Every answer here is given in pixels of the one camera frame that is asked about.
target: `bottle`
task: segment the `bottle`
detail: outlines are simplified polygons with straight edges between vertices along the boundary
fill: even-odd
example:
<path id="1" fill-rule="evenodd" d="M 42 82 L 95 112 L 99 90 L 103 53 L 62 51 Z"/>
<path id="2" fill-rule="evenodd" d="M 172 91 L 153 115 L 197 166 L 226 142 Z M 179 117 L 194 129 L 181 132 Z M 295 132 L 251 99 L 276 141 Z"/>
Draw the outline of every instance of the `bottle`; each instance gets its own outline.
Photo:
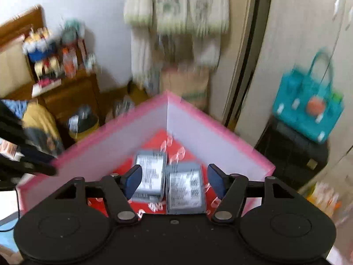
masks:
<path id="1" fill-rule="evenodd" d="M 68 78 L 74 78 L 76 75 L 75 63 L 72 55 L 67 48 L 62 49 L 62 63 L 64 64 L 65 75 Z"/>

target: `metal screw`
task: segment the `metal screw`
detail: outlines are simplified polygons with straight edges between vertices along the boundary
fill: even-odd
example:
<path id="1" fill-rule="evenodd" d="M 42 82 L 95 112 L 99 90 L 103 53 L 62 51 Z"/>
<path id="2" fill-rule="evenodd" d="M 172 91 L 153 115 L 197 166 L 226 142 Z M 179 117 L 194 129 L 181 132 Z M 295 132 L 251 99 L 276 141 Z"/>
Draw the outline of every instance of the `metal screw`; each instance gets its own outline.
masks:
<path id="1" fill-rule="evenodd" d="M 118 218 L 120 220 L 131 220 L 135 217 L 135 213 L 131 211 L 122 211 L 118 213 Z"/>
<path id="2" fill-rule="evenodd" d="M 229 220 L 231 219 L 233 216 L 230 212 L 228 211 L 218 211 L 215 213 L 215 217 L 218 220 Z"/>

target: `teal handbag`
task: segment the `teal handbag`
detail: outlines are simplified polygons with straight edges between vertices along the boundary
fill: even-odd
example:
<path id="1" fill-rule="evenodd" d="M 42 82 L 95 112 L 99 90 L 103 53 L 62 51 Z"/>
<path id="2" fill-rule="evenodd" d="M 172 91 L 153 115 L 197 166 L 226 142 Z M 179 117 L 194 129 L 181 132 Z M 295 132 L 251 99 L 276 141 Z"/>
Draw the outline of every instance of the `teal handbag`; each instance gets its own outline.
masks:
<path id="1" fill-rule="evenodd" d="M 319 58 L 324 58 L 328 63 L 328 84 L 311 76 Z M 333 66 L 330 56 L 320 50 L 314 57 L 309 72 L 294 68 L 283 75 L 273 104 L 273 115 L 309 139 L 324 143 L 344 109 L 343 96 L 332 92 L 332 81 Z M 317 101 L 320 101 L 323 108 L 321 113 L 308 114 L 308 103 Z"/>

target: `wooden headboard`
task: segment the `wooden headboard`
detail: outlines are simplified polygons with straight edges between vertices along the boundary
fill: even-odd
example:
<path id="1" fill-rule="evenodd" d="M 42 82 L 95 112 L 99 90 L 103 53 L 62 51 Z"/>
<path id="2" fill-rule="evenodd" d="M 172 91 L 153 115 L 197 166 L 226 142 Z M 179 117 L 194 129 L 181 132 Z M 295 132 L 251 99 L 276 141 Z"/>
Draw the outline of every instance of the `wooden headboard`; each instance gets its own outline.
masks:
<path id="1" fill-rule="evenodd" d="M 27 38 L 31 28 L 33 28 L 34 31 L 37 31 L 39 28 L 43 28 L 44 26 L 43 8 L 40 5 L 34 6 L 29 10 L 16 15 L 12 19 L 0 25 L 0 49 L 2 46 L 22 34 L 25 38 Z M 4 98 L 10 100 L 30 100 L 32 98 L 31 93 L 32 86 L 35 84 L 35 75 L 33 65 L 29 64 L 29 67 L 33 76 L 32 81 L 6 95 Z"/>
<path id="2" fill-rule="evenodd" d="M 34 6 L 0 25 L 0 48 L 22 34 L 27 37 L 31 28 L 37 31 L 44 26 L 43 9 Z"/>

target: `wooden cabinet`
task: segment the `wooden cabinet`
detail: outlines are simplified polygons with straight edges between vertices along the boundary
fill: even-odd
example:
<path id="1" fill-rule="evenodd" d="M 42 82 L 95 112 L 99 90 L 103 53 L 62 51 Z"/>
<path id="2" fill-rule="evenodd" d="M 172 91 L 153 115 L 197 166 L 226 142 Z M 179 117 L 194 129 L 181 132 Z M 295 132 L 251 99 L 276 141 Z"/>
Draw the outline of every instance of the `wooden cabinet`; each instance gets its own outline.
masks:
<path id="1" fill-rule="evenodd" d="M 33 83 L 22 86 L 5 98 L 11 100 L 30 100 Z M 101 114 L 100 93 L 96 74 L 88 75 L 85 70 L 79 70 L 73 79 L 63 79 L 61 86 L 56 87 L 37 97 L 38 103 L 65 125 L 68 119 L 80 106 L 89 105 L 92 111 L 104 122 Z"/>
<path id="2" fill-rule="evenodd" d="M 333 53 L 344 12 L 345 0 L 271 1 L 261 53 L 235 128 L 252 146 L 271 115 L 283 73 L 294 65 L 309 69 L 322 47 Z M 326 67 L 319 64 L 314 72 L 322 76 Z"/>

